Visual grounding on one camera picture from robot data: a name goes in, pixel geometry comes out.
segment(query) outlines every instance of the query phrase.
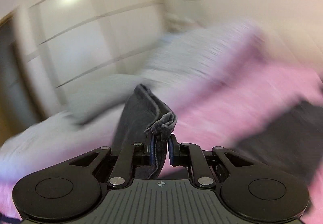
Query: crosshair marking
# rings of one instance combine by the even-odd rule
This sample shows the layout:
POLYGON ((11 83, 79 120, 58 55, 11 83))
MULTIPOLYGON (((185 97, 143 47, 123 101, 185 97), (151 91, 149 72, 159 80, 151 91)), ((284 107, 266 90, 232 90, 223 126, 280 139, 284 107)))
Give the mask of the crosshair marking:
POLYGON ((165 182, 158 182, 156 185, 159 185, 160 187, 163 187, 163 186, 165 186, 165 185, 167 185, 165 182))

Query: pink blanket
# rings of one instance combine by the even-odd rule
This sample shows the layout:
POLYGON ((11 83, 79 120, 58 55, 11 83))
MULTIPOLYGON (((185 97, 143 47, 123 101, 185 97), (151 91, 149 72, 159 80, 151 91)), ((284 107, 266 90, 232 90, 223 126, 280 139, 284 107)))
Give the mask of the pink blanket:
MULTIPOLYGON (((208 96, 177 114, 174 133, 179 143, 196 143, 204 150, 216 145, 230 147, 238 137, 261 130, 300 97, 323 104, 320 84, 318 75, 310 69, 251 63, 238 81, 218 91, 210 88, 208 96)), ((168 165, 167 160, 162 175, 176 170, 168 165)), ((0 184, 0 211, 17 218, 19 214, 11 199, 13 186, 14 183, 0 184)), ((322 224, 323 166, 309 189, 313 209, 302 220, 306 224, 322 224)))

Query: bed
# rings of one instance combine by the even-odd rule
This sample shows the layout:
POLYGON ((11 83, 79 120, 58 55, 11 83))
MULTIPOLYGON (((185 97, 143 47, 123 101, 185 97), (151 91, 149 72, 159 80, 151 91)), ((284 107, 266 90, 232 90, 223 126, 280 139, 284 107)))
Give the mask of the bed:
MULTIPOLYGON (((178 115, 174 133, 179 142, 205 150, 230 147, 261 130, 300 96, 323 105, 317 70, 262 57, 272 39, 264 30, 249 20, 218 24, 207 32, 168 35, 155 49, 138 75, 154 80, 153 92, 178 115)), ((0 212, 19 218, 11 192, 21 177, 110 145, 122 108, 114 106, 82 126, 71 113, 60 112, 8 140, 0 149, 0 212)), ((161 177, 177 170, 167 164, 161 177)), ((306 224, 323 221, 321 171, 309 187, 314 207, 303 217, 306 224)))

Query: circular cap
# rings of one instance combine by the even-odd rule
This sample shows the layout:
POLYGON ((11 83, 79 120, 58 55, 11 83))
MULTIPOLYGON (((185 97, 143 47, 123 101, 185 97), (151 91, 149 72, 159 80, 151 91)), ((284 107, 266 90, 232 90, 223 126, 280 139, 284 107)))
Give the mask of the circular cap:
POLYGON ((58 199, 71 193, 73 183, 65 178, 48 178, 39 182, 36 186, 38 195, 46 199, 58 199))
POLYGON ((125 182, 125 180, 122 177, 116 176, 116 177, 112 177, 109 180, 109 182, 110 182, 111 185, 116 186, 116 185, 122 185, 125 182))
POLYGON ((65 222, 87 212, 100 194, 100 184, 88 170, 68 166, 60 173, 47 168, 22 178, 15 185, 12 198, 20 214, 47 223, 65 222))
POLYGON ((214 180, 211 177, 200 177, 198 179, 198 183, 200 183, 201 185, 211 185, 214 182, 214 180))
POLYGON ((251 182, 249 191, 258 199, 276 200, 286 194, 286 187, 277 180, 262 178, 251 182))
POLYGON ((259 164, 230 170, 221 186, 223 202, 252 222, 287 222, 307 206, 306 185, 292 175, 259 164))

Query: ribbed surface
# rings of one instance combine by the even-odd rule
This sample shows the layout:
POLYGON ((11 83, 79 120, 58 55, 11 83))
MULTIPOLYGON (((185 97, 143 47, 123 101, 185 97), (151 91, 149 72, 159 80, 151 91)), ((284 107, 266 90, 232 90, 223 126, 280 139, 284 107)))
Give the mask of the ribbed surface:
MULTIPOLYGON (((189 180, 134 180, 110 191, 101 205, 73 224, 249 224, 228 212, 212 191, 189 180)), ((301 224, 294 220, 290 224, 301 224)))

